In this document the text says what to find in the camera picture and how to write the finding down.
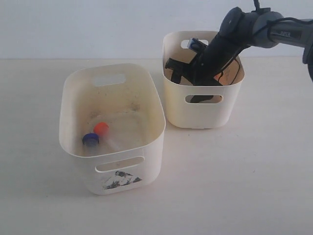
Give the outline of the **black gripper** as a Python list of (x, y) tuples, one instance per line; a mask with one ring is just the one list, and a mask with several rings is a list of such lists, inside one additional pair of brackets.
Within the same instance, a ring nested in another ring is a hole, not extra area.
[[(172, 70), (171, 81), (179, 84), (184, 77), (194, 86), (220, 86), (214, 76), (221, 73), (244, 49), (235, 41), (217, 34), (202, 53), (196, 53), (189, 63), (169, 58), (165, 68)], [(212, 95), (194, 95), (190, 103), (200, 103)]]

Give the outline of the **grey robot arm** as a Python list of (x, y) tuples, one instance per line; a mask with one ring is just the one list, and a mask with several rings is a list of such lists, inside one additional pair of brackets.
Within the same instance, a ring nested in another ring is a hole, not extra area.
[(273, 48), (278, 44), (302, 47), (303, 64), (312, 75), (313, 21), (283, 17), (270, 8), (260, 7), (248, 13), (239, 7), (232, 8), (207, 45), (196, 38), (189, 40), (188, 49), (195, 52), (190, 62), (169, 58), (165, 68), (172, 70), (171, 81), (176, 84), (184, 77), (194, 86), (221, 86), (215, 76), (221, 77), (244, 49)]

